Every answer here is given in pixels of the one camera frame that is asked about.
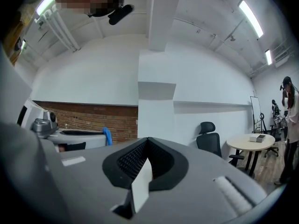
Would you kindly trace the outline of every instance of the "fluorescent ceiling light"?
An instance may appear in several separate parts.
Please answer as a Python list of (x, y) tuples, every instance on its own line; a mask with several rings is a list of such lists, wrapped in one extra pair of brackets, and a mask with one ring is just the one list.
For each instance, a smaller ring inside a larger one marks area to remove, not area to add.
[(249, 8), (247, 3), (245, 1), (242, 1), (239, 5), (240, 9), (245, 13), (251, 24), (253, 25), (254, 30), (257, 33), (258, 38), (260, 38), (263, 35), (262, 28), (260, 24), (258, 23), (256, 17), (254, 16), (252, 10)]
[(24, 46), (25, 46), (25, 41), (23, 40), (23, 44), (22, 44), (22, 46), (21, 46), (21, 51), (23, 50), (23, 48), (24, 48)]
[(268, 65), (271, 65), (272, 64), (272, 58), (271, 58), (270, 50), (266, 51), (266, 57), (267, 57)]
[(40, 16), (52, 1), (54, 0), (43, 0), (36, 10), (37, 14)]

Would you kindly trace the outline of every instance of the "white tabletop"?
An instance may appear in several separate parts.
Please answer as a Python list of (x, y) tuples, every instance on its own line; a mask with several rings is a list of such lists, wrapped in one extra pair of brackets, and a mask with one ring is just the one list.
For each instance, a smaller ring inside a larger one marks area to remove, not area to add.
[(262, 143), (250, 142), (249, 137), (251, 135), (257, 137), (261, 135), (261, 133), (249, 133), (249, 134), (237, 135), (229, 138), (226, 142), (230, 147), (233, 147), (235, 149), (240, 149), (240, 150), (247, 150), (247, 151), (264, 150), (270, 148), (275, 142), (275, 138), (268, 134), (262, 134), (262, 135), (266, 135), (265, 140)]

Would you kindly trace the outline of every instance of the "round table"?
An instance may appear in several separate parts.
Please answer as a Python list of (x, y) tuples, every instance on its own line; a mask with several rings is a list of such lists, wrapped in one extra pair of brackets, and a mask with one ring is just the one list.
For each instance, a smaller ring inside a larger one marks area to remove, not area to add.
[[(250, 136), (256, 136), (257, 137), (259, 135), (265, 135), (266, 136), (265, 140), (262, 143), (250, 142), (249, 141)], [(233, 147), (233, 148), (236, 149), (236, 155), (239, 154), (240, 150), (249, 151), (249, 156), (248, 156), (248, 160), (247, 160), (246, 167), (245, 167), (244, 171), (246, 173), (249, 172), (249, 176), (252, 177), (254, 175), (254, 169), (256, 167), (256, 162), (257, 162), (259, 152), (261, 150), (270, 148), (275, 143), (275, 138), (271, 135), (268, 135), (268, 134), (249, 133), (249, 134), (242, 134), (242, 135), (237, 135), (237, 136), (231, 137), (226, 142), (227, 142), (228, 146)], [(254, 154), (253, 162), (252, 162), (252, 165), (251, 165), (251, 169), (248, 170), (250, 160), (251, 160), (251, 157), (252, 157), (252, 152), (254, 152), (254, 151), (255, 151), (255, 154)]]

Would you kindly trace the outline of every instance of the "small box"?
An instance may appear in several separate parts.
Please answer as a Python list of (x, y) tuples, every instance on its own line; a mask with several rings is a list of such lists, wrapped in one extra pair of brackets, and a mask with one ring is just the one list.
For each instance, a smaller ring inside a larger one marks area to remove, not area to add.
[(262, 134), (257, 137), (255, 135), (252, 135), (252, 136), (250, 136), (249, 141), (262, 143), (265, 140), (265, 138), (266, 138), (266, 135), (262, 135)]

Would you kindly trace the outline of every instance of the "long hair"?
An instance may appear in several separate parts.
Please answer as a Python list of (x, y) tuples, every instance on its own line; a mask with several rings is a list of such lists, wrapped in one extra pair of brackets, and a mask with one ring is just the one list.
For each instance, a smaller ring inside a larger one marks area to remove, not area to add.
[(292, 80), (290, 77), (285, 77), (283, 81), (283, 85), (285, 86), (286, 84), (289, 85), (291, 83), (291, 92), (288, 93), (288, 109), (292, 108), (294, 106), (295, 102), (295, 90), (298, 92), (297, 88), (293, 85)]
[(287, 96), (286, 91), (283, 90), (283, 91), (282, 91), (282, 101), (281, 101), (281, 103), (282, 103), (283, 106), (285, 106), (285, 98), (287, 98), (287, 97), (288, 97), (288, 96)]

